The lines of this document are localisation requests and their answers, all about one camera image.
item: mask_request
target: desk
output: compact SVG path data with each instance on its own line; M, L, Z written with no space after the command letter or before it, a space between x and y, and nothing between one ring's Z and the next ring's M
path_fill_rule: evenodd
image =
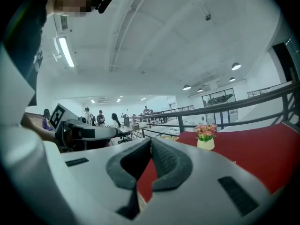
M195 137L197 133L183 132L177 142L197 146ZM283 123L247 131L217 133L214 141L213 152L236 161L271 193L289 182L300 160L300 134ZM151 160L137 184L146 202L151 198L151 184L156 179Z

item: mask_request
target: white shirt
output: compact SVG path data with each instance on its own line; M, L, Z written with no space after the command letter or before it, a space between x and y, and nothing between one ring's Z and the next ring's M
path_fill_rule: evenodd
M118 125L117 121L115 121L115 120L113 121L112 126L114 128L119 128L119 125Z

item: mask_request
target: flower pot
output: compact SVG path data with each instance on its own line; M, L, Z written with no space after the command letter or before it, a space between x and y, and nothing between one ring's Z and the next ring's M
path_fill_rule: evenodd
M206 149L206 150L213 150L215 148L214 139L212 138L212 139L208 140L207 142L203 142L198 139L197 147Z

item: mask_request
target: metal railing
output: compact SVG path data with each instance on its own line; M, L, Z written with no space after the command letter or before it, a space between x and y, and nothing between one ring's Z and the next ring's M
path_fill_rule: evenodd
M176 116L165 116L163 118L146 118L146 116L149 115L156 115L156 114L171 114L171 113L175 113L175 112L183 112L183 111L189 111L189 110L193 110L194 109L194 105L190 105L190 106L185 106L185 107L180 107L180 108L174 108L174 109L169 109L169 110L164 110L164 111L160 111L160 112L152 112L152 113L148 113L148 114L142 114L139 116L135 116L135 117L131 117L131 119L133 119L134 122L137 121L145 121L147 122L147 128L151 128L152 126L157 126L159 124L165 124L167 122L170 122L172 120L177 119Z
M267 88L262 88L262 89L254 90L254 91L251 91L251 92L247 92L248 98L251 98L251 97L258 96L258 95L261 95L263 93L266 93L266 92L268 92L268 90L270 88L274 88L274 87L279 86L281 84L270 86L270 87L267 87Z
M194 128L195 125L184 125L182 117L183 116L191 116L191 115L200 115L200 114L206 114L206 113L222 113L226 112L229 110L233 109L238 109L238 108L243 108L243 107L248 107L264 102L268 102L271 100L274 100L276 98L282 98L282 103L283 103L283 110L281 112L278 112L276 114L264 116L261 118L253 119L253 120L248 120L248 121L241 121L241 122L229 122L229 123L223 123L221 120L220 124L217 124L218 126L221 127L229 127L229 126L237 126L237 125L244 125L244 124L249 124L249 123L254 123L254 122L260 122L272 118L276 118L278 116L283 116L282 121L288 121L289 120L289 113L293 113L295 111L299 111L300 106L299 102L295 101L295 107L289 108L289 103L287 99L287 95L291 94L293 92L297 92L300 89L300 82L296 84L290 84L285 87L279 88L274 91L270 91L267 93L263 93L259 96L255 97L250 97L248 99L244 100L239 100L235 102L230 102L227 104L220 104L217 106L213 107L205 107L205 108L198 108L198 109L193 109L190 111L181 111L181 112L172 112L172 113L159 113L159 114L149 114L149 115L144 115L144 116L136 116L133 117L132 119L155 119L155 118L166 118L166 117L177 117L178 118L178 125L166 125L166 124L156 124L156 126L163 126L163 127L175 127L179 128L180 133L184 132L184 128Z

